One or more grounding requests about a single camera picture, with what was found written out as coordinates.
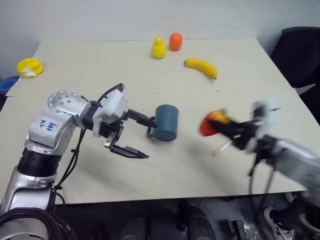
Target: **tabletop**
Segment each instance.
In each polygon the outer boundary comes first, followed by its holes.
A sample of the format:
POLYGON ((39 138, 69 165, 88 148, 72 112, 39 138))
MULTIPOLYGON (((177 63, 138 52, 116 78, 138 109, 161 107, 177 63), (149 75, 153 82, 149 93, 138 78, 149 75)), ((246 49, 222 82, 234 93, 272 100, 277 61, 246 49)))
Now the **tabletop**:
MULTIPOLYGON (((119 145, 136 148, 149 155, 147 159, 113 154, 104 148, 104 139, 87 131, 78 164, 63 183, 66 201, 72 204, 248 194, 254 156, 233 147, 213 156, 227 139, 219 134, 202 137, 199 125, 207 113, 221 108, 227 108, 235 120, 247 121, 252 102, 258 100, 274 99, 280 108, 271 135, 320 154, 317 122, 256 39, 184 40, 181 50, 168 50, 163 59, 151 57, 151 46, 152 41, 41 44, 34 57, 43 63, 43 73, 20 78, 0 113, 0 194, 21 157, 29 124, 59 90, 96 100, 107 89, 124 83, 128 108, 150 117, 162 104, 179 109, 177 139, 172 142, 148 139, 146 127, 132 120, 124 123, 119 145), (218 78, 212 81, 184 67, 188 58, 212 63, 218 78)), ((60 161, 60 175, 79 132, 75 131, 60 161)), ((270 171, 267 165, 258 165, 255 194, 264 192, 270 171)), ((270 192, 304 189, 276 173, 270 192)))

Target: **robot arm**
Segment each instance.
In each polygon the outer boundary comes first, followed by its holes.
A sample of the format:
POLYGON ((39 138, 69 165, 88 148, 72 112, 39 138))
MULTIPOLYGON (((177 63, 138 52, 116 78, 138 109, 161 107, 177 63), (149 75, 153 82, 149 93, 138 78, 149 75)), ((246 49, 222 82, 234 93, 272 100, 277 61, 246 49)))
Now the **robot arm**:
POLYGON ((274 122, 274 110, 269 101, 254 104, 251 121, 223 124, 209 120, 209 124, 219 133, 227 136, 232 144, 247 153, 258 153, 260 160, 275 167, 285 176, 301 183, 308 191, 305 200, 320 207, 320 158, 310 150, 287 139, 267 135, 274 122))
POLYGON ((132 147, 116 145, 128 118, 156 128, 153 120, 129 109, 122 83, 105 93, 101 101, 88 101, 71 91, 54 93, 32 121, 19 164, 14 168, 2 200, 0 214, 21 207, 50 208, 57 168, 76 127, 106 138, 105 147, 127 158, 148 158, 132 147))

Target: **plastic fruit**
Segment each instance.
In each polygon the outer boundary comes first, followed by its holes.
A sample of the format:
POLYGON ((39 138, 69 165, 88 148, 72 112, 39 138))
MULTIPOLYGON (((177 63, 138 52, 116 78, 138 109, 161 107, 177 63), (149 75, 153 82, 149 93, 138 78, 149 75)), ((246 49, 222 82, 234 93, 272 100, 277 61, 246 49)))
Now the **plastic fruit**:
POLYGON ((200 133, 203 136, 211 136, 219 133, 214 128, 211 127, 209 120, 217 121, 222 124, 229 124, 231 120, 226 116, 226 112, 224 109, 215 110, 210 112, 205 118, 203 119, 200 125, 200 133))
POLYGON ((170 36, 169 46, 173 51, 178 51, 182 45, 182 35, 179 33, 173 33, 170 36))
POLYGON ((166 55, 166 50, 167 47, 162 37, 157 36, 152 45, 152 55, 157 59, 163 58, 166 55))
POLYGON ((26 58, 19 62, 16 66, 17 71, 22 77, 36 77, 42 73, 44 67, 36 58, 26 58))
POLYGON ((218 70, 216 69, 216 67, 202 59, 189 58, 184 61, 184 65, 186 67, 204 72, 206 75, 213 79, 216 79, 218 76, 218 70))

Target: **black chair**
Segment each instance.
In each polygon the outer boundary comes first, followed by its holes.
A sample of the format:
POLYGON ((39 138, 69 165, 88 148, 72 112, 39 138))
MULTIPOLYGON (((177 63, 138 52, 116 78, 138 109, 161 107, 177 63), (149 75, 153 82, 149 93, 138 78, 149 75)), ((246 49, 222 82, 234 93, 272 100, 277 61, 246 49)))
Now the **black chair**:
POLYGON ((300 98, 320 125, 320 27, 282 30, 271 59, 292 87, 316 85, 300 98))

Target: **white wall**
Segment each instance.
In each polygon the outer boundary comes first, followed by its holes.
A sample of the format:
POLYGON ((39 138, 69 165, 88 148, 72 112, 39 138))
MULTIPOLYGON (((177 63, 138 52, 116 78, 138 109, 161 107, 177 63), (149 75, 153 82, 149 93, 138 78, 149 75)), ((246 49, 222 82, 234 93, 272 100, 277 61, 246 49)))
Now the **white wall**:
POLYGON ((0 78, 40 42, 257 37, 270 53, 281 30, 320 26, 319 0, 0 0, 0 78))

